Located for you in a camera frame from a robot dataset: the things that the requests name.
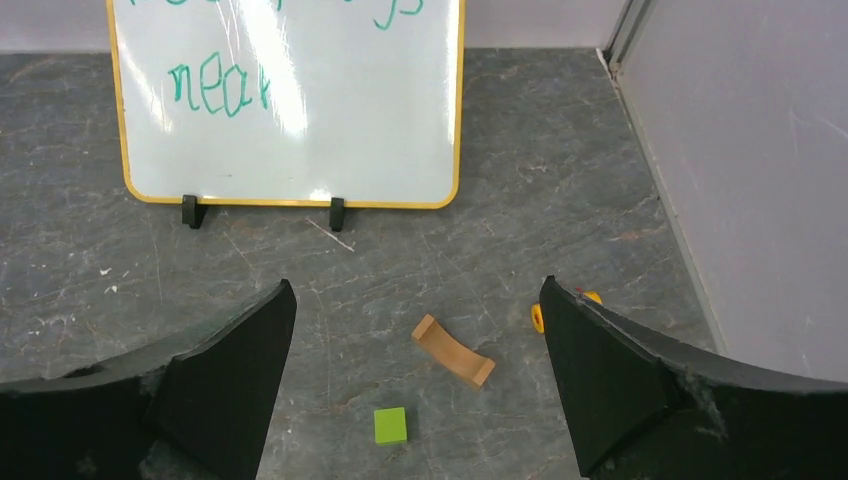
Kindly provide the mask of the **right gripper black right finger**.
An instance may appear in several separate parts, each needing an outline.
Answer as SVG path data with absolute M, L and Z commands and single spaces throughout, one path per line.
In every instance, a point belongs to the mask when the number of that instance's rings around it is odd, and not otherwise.
M 544 336 L 588 479 L 843 479 L 847 387 L 742 363 L 548 277 Z

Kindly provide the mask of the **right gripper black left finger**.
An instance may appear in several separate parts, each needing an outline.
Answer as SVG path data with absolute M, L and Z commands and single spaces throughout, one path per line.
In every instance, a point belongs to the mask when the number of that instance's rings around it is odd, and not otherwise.
M 297 300 L 281 280 L 240 313 L 53 378 L 1 387 L 5 479 L 147 479 L 175 453 L 219 479 L 257 475 Z

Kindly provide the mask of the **yellow-framed whiteboard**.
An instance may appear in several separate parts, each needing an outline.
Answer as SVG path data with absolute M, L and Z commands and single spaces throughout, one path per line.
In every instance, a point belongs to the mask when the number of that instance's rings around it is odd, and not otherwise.
M 439 209 L 462 1 L 110 1 L 124 182 L 147 203 Z

